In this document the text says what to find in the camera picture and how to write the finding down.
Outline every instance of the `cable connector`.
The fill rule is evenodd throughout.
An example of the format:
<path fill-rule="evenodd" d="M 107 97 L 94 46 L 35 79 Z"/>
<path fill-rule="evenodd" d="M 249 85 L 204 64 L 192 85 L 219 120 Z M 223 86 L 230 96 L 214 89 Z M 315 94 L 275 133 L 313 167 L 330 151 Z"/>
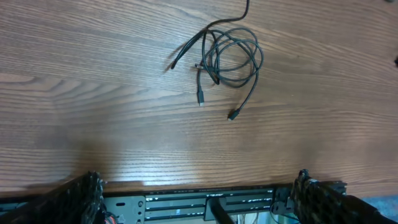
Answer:
<path fill-rule="evenodd" d="M 203 68 L 203 66 L 198 65 L 198 64 L 195 64 L 195 68 L 197 68 L 197 69 L 205 69 L 205 68 Z"/>
<path fill-rule="evenodd" d="M 228 115 L 228 121 L 232 121 L 233 119 L 235 119 L 237 117 L 237 115 L 239 115 L 239 112 L 241 112 L 241 110 L 237 109 L 236 111 L 233 111 L 232 113 L 230 113 Z"/>
<path fill-rule="evenodd" d="M 198 90 L 198 103 L 200 106 L 204 106 L 205 105 L 205 97 L 203 96 L 203 91 Z"/>

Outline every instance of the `black cable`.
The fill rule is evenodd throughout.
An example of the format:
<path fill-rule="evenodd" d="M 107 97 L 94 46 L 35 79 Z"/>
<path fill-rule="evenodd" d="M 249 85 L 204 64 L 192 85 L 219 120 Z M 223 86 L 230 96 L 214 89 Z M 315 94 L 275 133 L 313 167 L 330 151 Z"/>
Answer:
<path fill-rule="evenodd" d="M 259 79 L 259 70 L 262 67 L 262 64 L 264 62 L 264 52 L 261 50 L 261 48 L 258 44 L 256 35 L 254 35 L 254 33 L 251 32 L 247 28 L 243 28 L 243 27 L 235 28 L 235 29 L 230 29 L 229 31 L 226 31 L 226 32 L 222 32 L 220 30 L 211 30 L 210 27 L 215 24 L 222 23 L 222 22 L 239 21 L 239 20 L 245 18 L 249 11 L 249 3 L 250 3 L 250 0 L 247 0 L 246 10 L 244 11 L 244 14 L 241 17 L 232 18 L 232 19 L 220 19 L 220 20 L 214 21 L 214 22 L 208 24 L 204 29 L 199 31 L 196 35 L 194 35 L 182 47 L 181 51 L 178 53 L 177 57 L 175 58 L 172 66 L 171 66 L 171 69 L 174 69 L 178 60 L 180 60 L 180 58 L 185 53 L 187 53 L 187 51 L 194 45 L 194 43 L 196 43 L 196 41 L 198 41 L 201 37 L 203 37 L 202 48 L 201 48 L 202 60 L 199 65 L 195 65 L 199 69 L 198 77 L 197 77 L 198 78 L 198 80 L 197 80 L 197 84 L 198 84 L 197 95 L 198 95 L 198 102 L 199 102 L 200 106 L 203 106 L 204 102 L 205 102 L 205 98 L 203 96 L 203 91 L 202 91 L 201 85 L 200 85 L 200 75 L 201 75 L 202 70 L 207 71 L 210 78 L 214 81 L 215 84 L 219 85 L 220 83 L 224 83 L 225 85 L 228 85 L 232 88 L 241 88 L 242 86 L 247 84 L 252 77 L 255 76 L 253 86 L 252 86 L 248 96 L 243 101 L 242 105 L 228 116 L 229 120 L 233 120 L 233 119 L 235 119 L 235 117 L 237 117 L 239 112 L 243 109 L 244 105 L 248 102 L 250 96 L 252 95 L 252 93 L 257 85 L 258 79 Z M 254 40 L 239 39 L 239 38 L 232 37 L 230 34 L 237 30 L 243 30 L 243 31 L 250 33 L 253 36 Z M 211 49 L 209 51 L 205 52 L 206 35 L 207 34 L 211 34 L 214 42 L 211 46 Z M 252 44 L 254 46 L 254 50 L 252 48 L 250 48 L 249 44 Z M 241 47 L 245 51 L 245 53 L 249 56 L 249 58 L 242 65 L 237 66 L 235 68 L 220 69 L 221 53 L 223 53 L 228 47 L 232 47 L 233 45 L 238 45 L 239 47 Z M 260 55 L 261 55 L 261 62 L 259 65 L 257 64 L 256 59 L 255 59 L 257 50 L 260 52 Z M 238 70 L 240 68 L 243 68 L 247 64 L 250 64 L 250 62 L 252 64 L 252 68 L 251 68 L 250 74 L 246 78 L 232 79 L 232 78 L 226 78 L 226 77 L 220 75 L 221 72 L 232 72 L 232 71 Z"/>
<path fill-rule="evenodd" d="M 289 219 L 293 219 L 293 220 L 296 220 L 296 221 L 300 222 L 300 220 L 298 218 L 291 217 L 290 215 L 284 215 L 284 214 L 280 214 L 280 215 L 282 215 L 283 217 L 286 217 L 286 218 L 289 218 Z"/>

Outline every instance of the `metal frame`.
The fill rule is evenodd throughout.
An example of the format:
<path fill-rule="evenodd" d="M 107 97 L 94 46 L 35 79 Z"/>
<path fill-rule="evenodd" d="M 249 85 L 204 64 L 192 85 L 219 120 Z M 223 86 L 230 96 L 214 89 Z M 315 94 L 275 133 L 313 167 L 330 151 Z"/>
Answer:
<path fill-rule="evenodd" d="M 345 184 L 326 182 L 331 188 L 345 193 Z M 158 192 L 125 192 L 104 194 L 107 211 L 118 217 L 120 224 L 149 224 L 170 220 L 202 218 L 230 224 L 230 215 L 268 212 L 293 212 L 290 200 L 291 184 L 233 187 L 223 189 L 190 189 Z M 1 203 L 1 208 L 17 208 L 20 203 Z"/>

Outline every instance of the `wooden table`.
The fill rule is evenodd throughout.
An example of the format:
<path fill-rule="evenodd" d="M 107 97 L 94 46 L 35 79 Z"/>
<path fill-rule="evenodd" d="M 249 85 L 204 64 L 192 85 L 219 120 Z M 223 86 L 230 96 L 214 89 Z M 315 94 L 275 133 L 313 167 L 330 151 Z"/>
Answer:
<path fill-rule="evenodd" d="M 178 48 L 244 0 L 0 2 L 0 197 L 87 170 L 108 190 L 291 182 L 303 168 L 359 197 L 398 194 L 398 3 L 252 0 L 265 61 L 250 84 L 201 82 Z M 240 63 L 231 50 L 226 63 Z"/>

